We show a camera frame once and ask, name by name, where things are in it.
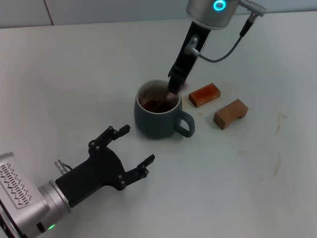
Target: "wooden block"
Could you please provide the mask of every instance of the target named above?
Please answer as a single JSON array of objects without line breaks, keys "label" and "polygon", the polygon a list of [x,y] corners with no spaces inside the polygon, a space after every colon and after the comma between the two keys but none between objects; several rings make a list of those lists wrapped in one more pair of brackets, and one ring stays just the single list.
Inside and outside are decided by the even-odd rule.
[{"label": "wooden block", "polygon": [[220,109],[214,114],[213,121],[220,127],[225,129],[234,120],[243,118],[248,112],[248,107],[239,99]]},{"label": "wooden block", "polygon": [[210,102],[220,96],[220,90],[213,84],[209,84],[201,89],[196,90],[189,94],[189,100],[194,106],[200,107],[201,105]]}]

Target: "ventilation grille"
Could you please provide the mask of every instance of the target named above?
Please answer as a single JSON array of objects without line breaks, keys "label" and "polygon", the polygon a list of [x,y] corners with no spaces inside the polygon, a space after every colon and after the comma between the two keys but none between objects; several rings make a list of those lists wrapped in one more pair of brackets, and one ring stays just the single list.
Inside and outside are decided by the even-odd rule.
[{"label": "ventilation grille", "polygon": [[21,180],[18,170],[12,164],[4,163],[0,165],[0,182],[5,188],[16,208],[23,208],[32,201],[32,195]]}]

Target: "white wall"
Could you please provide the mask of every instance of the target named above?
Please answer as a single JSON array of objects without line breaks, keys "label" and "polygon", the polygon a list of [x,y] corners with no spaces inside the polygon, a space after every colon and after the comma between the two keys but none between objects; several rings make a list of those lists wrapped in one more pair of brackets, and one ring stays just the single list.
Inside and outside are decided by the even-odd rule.
[{"label": "white wall", "polygon": [[[266,6],[269,12],[317,9],[317,0],[254,1]],[[187,17],[187,0],[47,0],[47,4],[56,25]]]},{"label": "white wall", "polygon": [[50,24],[43,0],[0,0],[0,28]]},{"label": "white wall", "polygon": [[[185,18],[187,0],[46,0],[55,25]],[[268,12],[317,10],[317,0],[255,0]],[[246,13],[238,9],[238,14]],[[0,28],[50,25],[44,0],[0,0]]]}]

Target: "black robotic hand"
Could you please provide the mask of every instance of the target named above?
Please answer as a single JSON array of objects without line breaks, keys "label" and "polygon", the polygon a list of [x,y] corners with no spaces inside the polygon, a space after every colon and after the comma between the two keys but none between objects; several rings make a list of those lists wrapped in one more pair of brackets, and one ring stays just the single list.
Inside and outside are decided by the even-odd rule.
[{"label": "black robotic hand", "polygon": [[111,141],[129,131],[129,125],[125,125],[119,131],[109,126],[97,139],[89,143],[89,158],[55,181],[71,207],[102,186],[112,186],[121,191],[127,185],[146,178],[149,173],[146,167],[154,161],[154,155],[149,156],[135,169],[126,172],[117,155],[107,148]]}]

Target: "mug handle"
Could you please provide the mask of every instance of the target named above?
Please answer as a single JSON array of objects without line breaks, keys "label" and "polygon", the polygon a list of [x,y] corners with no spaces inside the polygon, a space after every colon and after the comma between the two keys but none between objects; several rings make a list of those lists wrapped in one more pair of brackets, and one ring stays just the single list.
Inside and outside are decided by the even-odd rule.
[{"label": "mug handle", "polygon": [[195,121],[193,117],[184,111],[180,111],[177,115],[177,119],[186,121],[189,130],[183,128],[181,125],[176,125],[175,130],[182,136],[191,137],[195,132]]}]

